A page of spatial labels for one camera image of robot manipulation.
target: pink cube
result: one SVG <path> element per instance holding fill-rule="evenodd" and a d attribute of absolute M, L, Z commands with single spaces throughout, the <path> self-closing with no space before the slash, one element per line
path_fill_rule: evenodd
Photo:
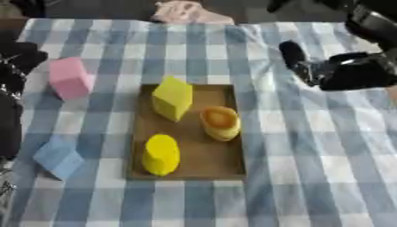
<path fill-rule="evenodd" d="M 79 57 L 53 60 L 50 63 L 50 85 L 63 100 L 88 95 L 94 85 Z"/>

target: foam block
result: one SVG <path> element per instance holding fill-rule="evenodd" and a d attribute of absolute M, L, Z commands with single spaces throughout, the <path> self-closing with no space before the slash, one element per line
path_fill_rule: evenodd
<path fill-rule="evenodd" d="M 60 136 L 52 137 L 33 159 L 60 180 L 67 180 L 84 162 L 74 144 Z"/>
<path fill-rule="evenodd" d="M 171 121 L 178 122 L 193 103 L 193 87 L 167 76 L 152 93 L 154 110 Z"/>
<path fill-rule="evenodd" d="M 92 75 L 78 57 L 53 60 L 50 63 L 50 84 L 63 99 L 87 96 L 94 85 Z"/>

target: blue and white tablecloth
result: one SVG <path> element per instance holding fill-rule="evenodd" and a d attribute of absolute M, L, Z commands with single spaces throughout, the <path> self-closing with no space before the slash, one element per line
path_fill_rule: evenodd
<path fill-rule="evenodd" d="M 397 226 L 397 114 L 382 89 L 322 92 L 284 67 L 292 39 L 313 59 L 353 51 L 342 24 L 160 25 L 130 20 L 30 20 L 21 41 L 51 59 L 80 56 L 93 93 L 62 102 L 39 66 L 23 98 L 19 187 L 9 226 Z M 125 178 L 142 83 L 172 74 L 232 83 L 247 177 L 239 181 Z M 52 135 L 86 160 L 66 182 L 32 156 Z"/>

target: wooden tray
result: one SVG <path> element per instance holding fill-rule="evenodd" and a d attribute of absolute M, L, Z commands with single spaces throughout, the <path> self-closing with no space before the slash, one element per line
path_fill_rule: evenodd
<path fill-rule="evenodd" d="M 242 179 L 245 164 L 241 137 L 218 142 L 202 129 L 199 113 L 207 106 L 227 106 L 236 109 L 232 85 L 194 85 L 193 105 L 188 113 L 174 123 L 152 109 L 152 92 L 158 85 L 143 85 L 137 99 L 137 111 L 131 146 L 128 177 L 132 179 Z M 181 151 L 181 163 L 167 176 L 148 173 L 141 163 L 144 143 L 154 134 L 167 134 L 176 139 Z"/>

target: blue cube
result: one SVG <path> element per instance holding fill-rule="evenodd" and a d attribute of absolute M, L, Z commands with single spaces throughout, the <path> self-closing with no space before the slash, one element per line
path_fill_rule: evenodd
<path fill-rule="evenodd" d="M 61 136 L 53 136 L 33 158 L 60 180 L 67 180 L 84 162 L 74 143 Z"/>

